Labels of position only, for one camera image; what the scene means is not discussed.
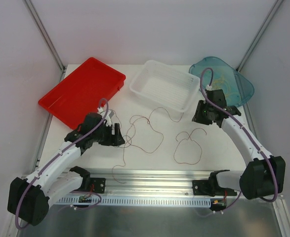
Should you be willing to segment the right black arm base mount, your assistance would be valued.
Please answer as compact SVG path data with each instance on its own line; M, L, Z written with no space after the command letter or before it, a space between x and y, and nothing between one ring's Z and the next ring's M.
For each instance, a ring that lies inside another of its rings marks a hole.
M237 192L230 188L222 188L212 184L209 180L193 180L193 195L195 196L236 196Z

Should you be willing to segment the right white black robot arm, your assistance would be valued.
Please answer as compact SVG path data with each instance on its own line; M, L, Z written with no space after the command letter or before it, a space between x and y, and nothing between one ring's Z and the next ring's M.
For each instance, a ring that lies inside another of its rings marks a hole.
M219 195L229 188L247 199L274 202L283 191L285 160L272 155L259 143L246 127L238 108L227 105L221 89L204 90L202 95L204 100L198 102L192 121L204 125L216 123L233 141L246 165L244 171L212 172L207 185L209 195Z

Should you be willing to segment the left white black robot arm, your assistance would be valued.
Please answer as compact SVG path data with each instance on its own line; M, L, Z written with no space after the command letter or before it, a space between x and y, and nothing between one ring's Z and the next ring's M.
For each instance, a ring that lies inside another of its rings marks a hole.
M9 188L7 210L14 214L15 225L22 229L19 220L27 225L38 225L49 209L72 191L93 192L90 172L72 167L64 177L61 173L79 159L94 143L118 147L125 144L119 123L112 122L113 110L98 109L89 113L77 128L68 133L55 154L25 178L15 178Z

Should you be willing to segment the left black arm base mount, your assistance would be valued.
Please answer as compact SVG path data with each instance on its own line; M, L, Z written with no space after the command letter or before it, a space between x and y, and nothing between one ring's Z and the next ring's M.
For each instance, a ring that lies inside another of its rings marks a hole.
M83 180L83 183L78 189L71 191L72 193L97 193L103 194L105 192L106 179L105 178L89 178Z

